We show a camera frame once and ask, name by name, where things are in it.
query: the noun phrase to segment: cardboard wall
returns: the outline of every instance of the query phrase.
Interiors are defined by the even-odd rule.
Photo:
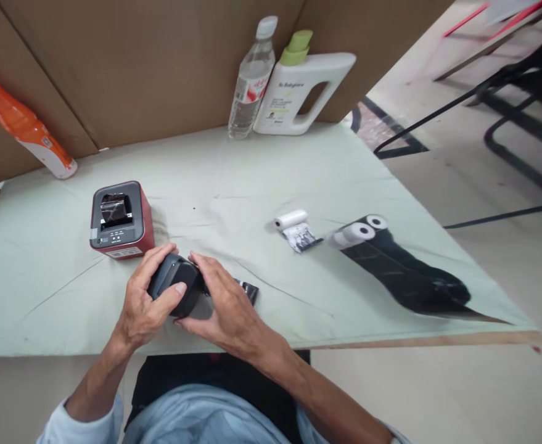
[[[303,0],[0,0],[100,147],[227,125],[258,21],[276,52]]]
[[[97,148],[0,10],[0,84],[29,106],[74,157]],[[0,181],[42,166],[0,126]]]
[[[451,2],[0,0],[0,83],[74,157],[214,128],[259,19],[277,15],[277,58],[304,28],[311,54],[358,56],[319,116],[337,122]],[[0,180],[40,166],[0,127]]]

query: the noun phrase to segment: floor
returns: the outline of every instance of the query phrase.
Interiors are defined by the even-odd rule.
[[[477,4],[455,3],[369,93],[403,126],[526,54],[542,38],[528,30],[448,81],[431,82],[494,32],[483,31],[485,17],[479,17],[441,39]],[[515,91],[506,94],[517,97]],[[542,115],[542,109],[532,112]],[[430,151],[385,163],[442,225],[542,205],[542,192],[483,145],[485,130],[497,119],[483,105],[456,107],[414,133]],[[517,127],[506,125],[498,139],[542,169],[542,146]],[[542,330],[542,213],[450,233]],[[92,359],[0,359],[0,443],[33,442]],[[414,443],[542,443],[542,346],[540,353],[530,345],[326,350],[314,351],[312,362]],[[142,358],[134,357],[122,383],[127,413],[141,364]]]

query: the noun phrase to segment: wooden table edge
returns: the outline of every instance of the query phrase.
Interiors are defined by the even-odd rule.
[[[353,342],[337,345],[318,345],[312,350],[339,348],[440,347],[443,345],[542,344],[539,331],[481,332],[461,335],[433,336],[407,339],[388,339],[372,342]]]

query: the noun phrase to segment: white detergent bottle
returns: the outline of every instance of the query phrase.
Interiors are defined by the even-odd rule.
[[[357,57],[349,52],[308,55],[312,31],[294,33],[275,65],[260,105],[254,131],[298,136],[308,131],[318,113],[345,78]],[[297,115],[318,83],[326,87],[307,114]]]

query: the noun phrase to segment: light blue shirt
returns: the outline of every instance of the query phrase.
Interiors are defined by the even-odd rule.
[[[110,412],[94,422],[79,422],[55,409],[37,444],[116,444],[123,423],[119,394]],[[328,444],[297,408],[304,444]],[[389,428],[392,444],[410,444]],[[244,399],[220,388],[187,384],[162,395],[131,422],[123,444],[290,444],[281,431]]]

